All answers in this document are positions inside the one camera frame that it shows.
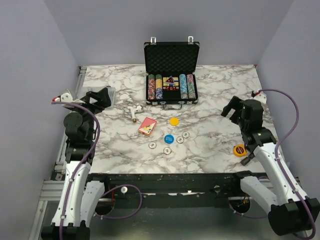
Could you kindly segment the red playing card box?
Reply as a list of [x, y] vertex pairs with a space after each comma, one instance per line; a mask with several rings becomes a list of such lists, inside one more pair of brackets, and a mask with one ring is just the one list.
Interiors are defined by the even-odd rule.
[[155, 129], [156, 124], [156, 120], [146, 117], [140, 125], [138, 132], [149, 137]]

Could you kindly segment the yellow dealer button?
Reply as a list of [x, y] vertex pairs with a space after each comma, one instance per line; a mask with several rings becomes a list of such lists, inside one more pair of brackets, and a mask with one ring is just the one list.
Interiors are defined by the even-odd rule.
[[176, 118], [176, 117], [172, 117], [170, 120], [169, 120], [169, 124], [172, 125], [172, 126], [177, 126], [179, 124], [179, 119]]

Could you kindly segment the blue round button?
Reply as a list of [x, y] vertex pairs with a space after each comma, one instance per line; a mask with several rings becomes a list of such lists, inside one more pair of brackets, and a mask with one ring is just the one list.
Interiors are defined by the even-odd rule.
[[174, 140], [175, 140], [175, 138], [171, 134], [167, 134], [167, 135], [164, 136], [164, 142], [166, 144], [172, 144], [174, 142]]

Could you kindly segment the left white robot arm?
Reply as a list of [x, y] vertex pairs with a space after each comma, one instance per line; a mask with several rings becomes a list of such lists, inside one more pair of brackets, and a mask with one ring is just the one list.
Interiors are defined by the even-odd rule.
[[88, 177], [101, 130], [96, 115], [113, 106], [115, 93], [111, 86], [94, 87], [82, 97], [66, 90], [52, 99], [53, 105], [61, 105], [70, 113], [63, 120], [67, 137], [63, 188], [50, 226], [41, 230], [43, 240], [90, 238], [90, 222], [98, 201], [111, 191], [104, 179]]

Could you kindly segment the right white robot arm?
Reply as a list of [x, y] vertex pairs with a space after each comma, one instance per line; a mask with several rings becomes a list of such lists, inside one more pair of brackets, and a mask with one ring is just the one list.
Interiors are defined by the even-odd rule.
[[308, 194], [295, 180], [280, 155], [277, 140], [263, 126], [264, 109], [260, 101], [242, 100], [233, 96], [223, 108], [226, 117], [239, 126], [245, 148], [261, 163], [273, 190], [266, 188], [256, 176], [247, 173], [230, 183], [230, 191], [241, 196], [248, 194], [267, 214], [272, 230], [279, 236], [311, 230], [316, 232], [315, 221], [320, 203]]

